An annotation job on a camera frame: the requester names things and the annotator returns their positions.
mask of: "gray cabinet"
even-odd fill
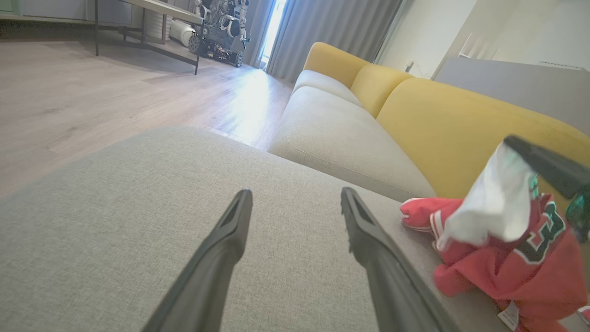
[[[88,21],[94,21],[94,2],[86,0]],[[131,24],[131,4],[119,0],[99,0],[99,22]]]
[[[21,0],[25,16],[85,19],[85,7],[84,0]]]
[[[5,1],[0,0],[0,8]],[[20,0],[25,16],[86,19],[94,21],[94,0]],[[99,0],[99,21],[131,24],[131,4],[119,0]]]
[[[12,0],[0,0],[0,11],[12,12],[13,10]]]

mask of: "table leg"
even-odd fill
[[[94,0],[94,43],[99,56],[99,0]]]
[[[199,69],[199,59],[201,58],[201,46],[203,46],[203,29],[205,27],[205,21],[201,20],[201,32],[199,33],[199,47],[197,48],[196,52],[196,65],[195,65],[195,75],[197,69]]]
[[[166,44],[166,20],[168,19],[168,16],[166,14],[162,15],[162,43]]]
[[[142,19],[142,44],[146,44],[146,9],[143,9],[143,19]]]

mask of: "fabric upholstery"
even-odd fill
[[[194,128],[112,145],[0,201],[0,330],[139,331],[234,194],[250,188],[221,330],[377,331],[340,214],[347,185]],[[502,330],[480,292],[436,290],[431,238],[401,226],[398,202],[353,187],[461,331]]]
[[[293,93],[268,151],[398,201],[435,195],[367,111],[313,87]]]
[[[399,84],[377,121],[439,197],[461,198],[504,137],[516,134],[590,166],[590,138],[543,114],[425,79]],[[565,199],[544,181],[540,190]]]
[[[334,46],[317,42],[309,50],[303,70],[330,76],[350,89],[359,70],[369,63]]]
[[[320,74],[313,70],[304,70],[299,74],[297,81],[295,82],[295,87],[293,88],[293,92],[297,91],[300,87],[303,86],[311,86],[317,89],[323,90],[325,92],[331,93],[337,97],[340,97],[348,102],[351,102],[355,105],[360,107],[363,104],[360,100],[355,96],[354,93],[350,91],[344,84],[340,83],[339,81],[331,78],[330,76],[326,76],[324,74]]]
[[[350,90],[363,107],[376,118],[395,87],[412,75],[393,68],[368,64],[359,71]]]

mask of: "white cloth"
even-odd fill
[[[520,155],[500,144],[462,205],[447,219],[437,240],[446,250],[451,239],[483,246],[489,236],[518,240],[529,227],[530,183],[536,173]]]

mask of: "clothing tag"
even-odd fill
[[[590,306],[585,306],[578,309],[578,315],[582,317],[582,320],[586,323],[586,325],[590,326]]]
[[[498,317],[506,324],[512,331],[516,331],[518,327],[518,307],[514,301],[510,302],[510,305],[501,313]]]

